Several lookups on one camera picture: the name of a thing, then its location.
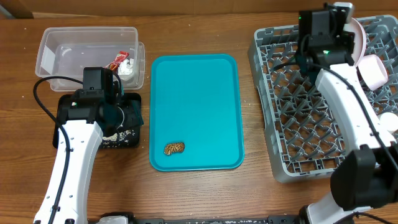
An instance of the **wooden table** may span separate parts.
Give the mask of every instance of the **wooden table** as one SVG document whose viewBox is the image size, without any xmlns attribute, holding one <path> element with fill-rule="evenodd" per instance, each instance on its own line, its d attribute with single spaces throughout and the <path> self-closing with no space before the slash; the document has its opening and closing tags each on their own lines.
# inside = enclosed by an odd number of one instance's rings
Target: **wooden table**
<svg viewBox="0 0 398 224">
<path fill-rule="evenodd" d="M 358 17 L 398 11 L 359 12 Z M 0 223 L 32 223 L 44 199 L 56 155 L 53 121 L 32 96 L 43 32 L 60 26 L 134 26 L 146 48 L 141 143 L 134 149 L 102 149 L 88 194 L 88 218 L 133 211 L 138 218 L 241 218 L 297 214 L 329 190 L 329 179 L 278 183 L 264 140 L 261 103 L 247 51 L 254 31 L 297 23 L 296 13 L 218 16 L 91 17 L 0 21 Z M 150 66 L 161 55 L 227 53 L 239 70 L 244 162 L 235 170 L 158 172 L 149 163 Z M 61 93 L 45 83 L 40 99 L 56 112 Z M 398 205 L 371 213 L 398 222 Z M 360 218 L 358 223 L 371 222 Z"/>
</svg>

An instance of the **dish rack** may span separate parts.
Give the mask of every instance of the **dish rack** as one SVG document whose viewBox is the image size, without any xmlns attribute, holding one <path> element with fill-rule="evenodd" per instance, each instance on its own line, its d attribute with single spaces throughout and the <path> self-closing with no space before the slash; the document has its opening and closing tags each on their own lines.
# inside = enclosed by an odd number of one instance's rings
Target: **dish rack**
<svg viewBox="0 0 398 224">
<path fill-rule="evenodd" d="M 393 16 L 357 20 L 366 32 L 365 55 L 379 56 L 389 74 L 375 91 L 361 81 L 363 90 L 376 114 L 398 114 L 398 21 Z M 271 73 L 295 54 L 298 38 L 298 25 L 259 29 L 248 52 L 272 173 L 282 183 L 329 177 L 345 158 L 338 125 L 309 77 L 296 65 Z"/>
</svg>

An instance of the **clear plastic container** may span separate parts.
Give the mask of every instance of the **clear plastic container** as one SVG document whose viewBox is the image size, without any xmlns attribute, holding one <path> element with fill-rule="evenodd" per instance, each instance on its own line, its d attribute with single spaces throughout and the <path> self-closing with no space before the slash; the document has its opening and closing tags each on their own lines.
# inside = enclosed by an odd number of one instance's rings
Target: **clear plastic container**
<svg viewBox="0 0 398 224">
<path fill-rule="evenodd" d="M 36 75 L 83 79 L 85 67 L 104 67 L 119 51 L 134 59 L 133 72 L 120 75 L 125 90 L 137 90 L 144 84 L 145 49 L 138 42 L 134 27 L 56 27 L 44 31 L 36 61 Z M 74 91 L 81 85 L 68 80 L 49 80 L 54 91 Z"/>
</svg>

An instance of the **cookie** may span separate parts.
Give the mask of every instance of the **cookie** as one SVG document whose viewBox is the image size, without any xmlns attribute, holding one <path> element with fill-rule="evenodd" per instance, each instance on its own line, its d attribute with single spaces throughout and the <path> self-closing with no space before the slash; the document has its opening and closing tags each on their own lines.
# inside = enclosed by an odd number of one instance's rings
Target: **cookie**
<svg viewBox="0 0 398 224">
<path fill-rule="evenodd" d="M 184 149 L 185 149 L 185 144 L 183 142 L 171 143 L 167 144 L 166 147 L 164 148 L 164 154 L 169 156 L 175 152 L 183 152 Z"/>
</svg>

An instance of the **wood grain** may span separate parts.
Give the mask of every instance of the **wood grain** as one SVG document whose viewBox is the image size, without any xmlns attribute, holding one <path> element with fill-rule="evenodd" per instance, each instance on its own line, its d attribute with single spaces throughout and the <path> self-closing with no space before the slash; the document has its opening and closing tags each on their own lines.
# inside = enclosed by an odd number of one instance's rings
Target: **wood grain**
<svg viewBox="0 0 398 224">
<path fill-rule="evenodd" d="M 358 16 L 398 11 L 359 12 Z M 56 151 L 53 122 L 32 96 L 44 30 L 59 26 L 134 26 L 146 48 L 141 143 L 99 150 L 88 196 L 88 217 L 133 211 L 136 217 L 239 218 L 296 214 L 329 191 L 329 180 L 278 183 L 264 140 L 261 103 L 254 89 L 248 48 L 254 31 L 297 23 L 296 13 L 222 16 L 87 17 L 0 21 L 0 223 L 32 223 L 49 183 Z M 238 63 L 242 103 L 243 164 L 235 170 L 158 172 L 149 163 L 150 66 L 161 55 L 227 53 Z M 62 96 L 44 83 L 40 99 L 55 112 Z M 398 205 L 373 214 L 398 222 Z M 360 218 L 358 223 L 370 223 Z"/>
<path fill-rule="evenodd" d="M 159 16 L 319 9 L 336 0 L 13 0 L 31 12 L 92 16 Z M 396 0 L 351 0 L 358 11 L 398 10 Z"/>
<path fill-rule="evenodd" d="M 33 18 L 32 12 L 20 0 L 0 0 L 0 5 L 18 19 Z"/>
<path fill-rule="evenodd" d="M 70 18 L 70 17 L 81 17 L 87 15 L 75 15 L 75 14 L 58 14 L 48 12 L 32 12 L 33 18 L 35 19 L 48 19 L 48 18 Z"/>
</svg>

